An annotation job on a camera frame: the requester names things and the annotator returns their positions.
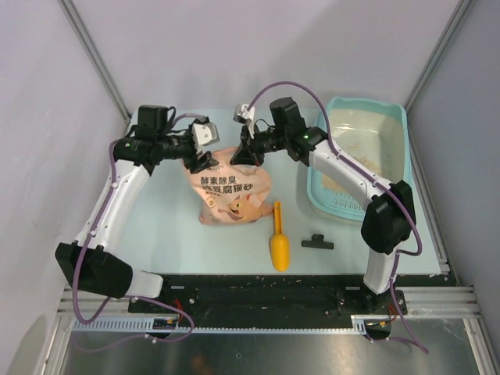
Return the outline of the yellow plastic litter scoop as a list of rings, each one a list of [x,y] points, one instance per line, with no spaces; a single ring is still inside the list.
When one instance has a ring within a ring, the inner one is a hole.
[[[282,207],[280,202],[273,205],[273,236],[270,239],[270,258],[278,272],[288,270],[291,261],[290,243],[283,231]]]

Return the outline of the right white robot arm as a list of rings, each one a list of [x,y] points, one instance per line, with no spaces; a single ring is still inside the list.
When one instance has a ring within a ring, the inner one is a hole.
[[[231,164],[261,166],[267,153],[285,150],[294,161],[335,180],[358,202],[365,213],[362,239],[370,249],[360,303],[368,313],[379,313],[388,305],[387,291],[395,285],[402,244],[411,236],[419,237],[412,188],[403,180],[393,183],[368,170],[340,149],[330,134],[308,127],[292,98],[272,102],[270,112],[273,126],[260,131],[254,108],[236,107],[234,120],[243,127]]]

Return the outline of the pink cat litter bag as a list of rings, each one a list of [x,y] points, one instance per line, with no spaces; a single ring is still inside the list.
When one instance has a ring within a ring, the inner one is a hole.
[[[199,221],[203,225],[253,223],[273,213],[267,201],[271,177],[265,169],[231,165],[235,147],[215,151],[218,162],[199,173],[186,172],[191,188],[202,200]]]

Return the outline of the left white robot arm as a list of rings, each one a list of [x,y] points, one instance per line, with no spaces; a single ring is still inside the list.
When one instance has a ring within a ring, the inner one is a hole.
[[[164,160],[180,160],[190,173],[215,161],[202,149],[219,140],[207,116],[178,115],[174,107],[142,105],[137,122],[109,146],[110,171],[102,193],[82,231],[61,243],[55,258],[73,293],[86,291],[110,298],[144,296],[154,311],[166,311],[172,292],[163,278],[122,260],[118,245],[140,191]]]

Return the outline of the black bag clip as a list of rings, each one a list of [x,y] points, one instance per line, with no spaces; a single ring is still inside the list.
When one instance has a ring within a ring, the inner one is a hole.
[[[313,234],[310,239],[302,240],[301,246],[303,248],[326,249],[333,250],[334,243],[324,240],[323,234]]]

